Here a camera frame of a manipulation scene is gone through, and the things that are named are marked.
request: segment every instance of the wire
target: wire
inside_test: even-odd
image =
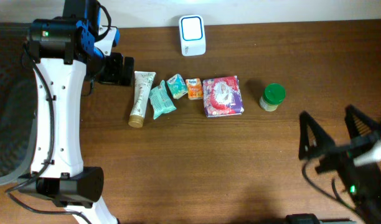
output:
[[[102,6],[102,5],[99,5],[99,7],[103,10],[103,12],[105,12],[106,18],[108,19],[108,28],[107,28],[107,30],[103,34],[101,34],[101,35],[99,35],[98,37],[95,38],[95,42],[103,40],[103,38],[105,38],[108,35],[110,27],[111,27],[111,17],[109,15],[108,10],[104,6]]]
[[[331,194],[327,193],[325,190],[323,190],[322,188],[318,187],[307,175],[307,166],[310,165],[312,159],[308,160],[304,165],[303,165],[303,169],[302,169],[302,173],[303,173],[303,177],[304,179],[306,180],[306,182],[312,187],[314,188],[315,190],[317,190],[319,193],[325,195],[326,197],[328,197],[329,199],[345,206],[346,208],[348,208],[350,211],[352,211],[354,214],[356,214],[357,216],[361,217],[358,213],[357,210],[355,210],[354,208],[352,208],[350,205],[346,204],[341,198],[338,199],[336,197],[333,197]]]
[[[37,65],[35,64],[34,60],[32,59],[32,57],[30,56],[29,54],[29,51],[27,50],[27,47],[26,47],[26,44],[23,44],[23,49],[24,49],[24,53],[27,55],[27,57],[30,59],[30,62],[31,62],[31,65],[33,67],[33,69],[35,70],[37,76],[39,77],[41,83],[42,83],[42,86],[44,87],[45,89],[45,92],[47,93],[47,99],[48,99],[48,106],[49,106],[49,116],[50,116],[50,141],[49,141],[49,150],[48,150],[48,156],[47,156],[47,159],[44,161],[44,165],[43,167],[41,168],[40,171],[38,171],[38,173],[36,173],[35,175],[33,175],[29,180],[23,182],[23,183],[20,183],[16,186],[13,186],[11,188],[8,188],[7,190],[5,190],[5,193],[7,193],[8,197],[13,200],[15,203],[17,203],[18,205],[20,205],[22,208],[25,208],[26,210],[30,211],[30,212],[34,212],[34,213],[38,213],[38,214],[44,214],[44,215],[77,215],[81,218],[84,219],[84,221],[87,223],[87,224],[92,224],[89,219],[82,213],[82,212],[57,212],[57,211],[43,211],[43,210],[38,210],[38,209],[35,209],[35,208],[32,208],[28,205],[26,205],[25,203],[21,202],[19,199],[17,199],[15,196],[13,196],[13,194],[11,192],[15,191],[15,190],[19,190],[33,182],[35,182],[44,172],[45,170],[48,168],[49,164],[51,163],[51,160],[52,160],[52,155],[54,153],[54,142],[55,142],[55,116],[54,116],[54,104],[52,102],[52,95],[51,95],[51,92],[49,90],[49,87],[47,85],[47,82],[45,81],[44,77],[42,76],[41,74],[41,71],[39,70],[39,68],[37,67]]]
[[[336,199],[338,199],[338,200],[341,201],[342,203],[345,203],[345,204],[346,204],[346,202],[341,198],[339,192],[338,192],[337,189],[336,189],[336,179],[335,179],[334,177],[333,177],[333,179],[332,179],[332,190],[333,190],[334,196],[336,196]]]
[[[13,196],[12,194],[8,194],[8,197],[10,199],[12,199],[15,203],[17,203],[18,205],[20,205],[22,208],[25,208],[26,210],[30,211],[30,212],[34,212],[34,213],[37,213],[37,214],[42,214],[42,215],[78,215],[79,217],[83,218],[84,221],[87,223],[87,224],[92,224],[89,219],[82,213],[82,212],[56,212],[56,211],[43,211],[43,210],[38,210],[38,209],[34,209],[28,205],[26,205],[25,203],[21,202],[19,199],[17,199],[15,196]]]
[[[33,71],[33,69],[32,69],[31,67],[27,67],[27,66],[25,65],[25,61],[23,61],[24,56],[25,56],[25,54],[24,54],[24,52],[22,52],[22,53],[21,53],[21,59],[20,59],[22,68],[23,68],[24,70],[27,70],[27,71]]]
[[[27,51],[25,44],[23,44],[23,49],[24,49],[24,53],[30,59],[30,63],[32,65],[32,67],[34,68],[37,76],[39,77],[39,79],[42,83],[42,86],[45,89],[45,92],[47,93],[47,99],[52,99],[52,95],[51,95],[51,92],[48,88],[47,82],[44,79],[44,77],[42,76],[42,74],[41,74],[39,68],[37,67],[37,65],[35,64],[34,60],[32,60],[29,52]],[[55,116],[54,116],[54,105],[53,105],[52,100],[48,100],[48,106],[49,106],[49,116],[50,116],[50,124],[49,124],[49,126],[50,126],[50,141],[49,141],[49,150],[48,150],[47,159],[45,160],[43,167],[41,168],[40,171],[38,171],[38,173],[33,175],[29,180],[5,190],[5,193],[9,193],[9,192],[12,192],[14,190],[19,190],[20,188],[25,187],[25,186],[35,182],[45,172],[45,170],[48,168],[48,165],[51,163],[52,155],[54,153],[54,142],[55,142]]]
[[[81,94],[82,97],[87,97],[87,96],[90,96],[92,93],[93,93],[93,80],[90,80],[90,91],[88,92],[88,94]]]

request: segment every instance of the small jar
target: small jar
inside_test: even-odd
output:
[[[285,97],[286,91],[283,86],[276,83],[269,84],[260,98],[260,106],[266,111],[274,111],[283,102]]]

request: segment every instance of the green wet wipe packet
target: green wet wipe packet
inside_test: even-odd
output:
[[[173,77],[171,77],[167,81],[167,86],[171,91],[172,97],[174,99],[179,99],[186,93],[188,93],[188,89],[186,88],[186,84],[184,80],[182,79],[180,74],[176,74]]]
[[[153,119],[158,118],[164,113],[170,113],[177,109],[167,94],[166,82],[164,80],[161,81],[160,85],[151,90],[149,99],[151,99],[151,104],[154,110]]]

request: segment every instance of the cream tube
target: cream tube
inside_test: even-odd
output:
[[[149,92],[156,72],[135,71],[135,98],[134,106],[129,114],[128,124],[134,128],[142,128],[148,105]]]

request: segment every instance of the gray mesh chair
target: gray mesh chair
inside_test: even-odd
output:
[[[0,185],[28,172],[35,150],[37,88],[22,66],[23,33],[0,32]]]

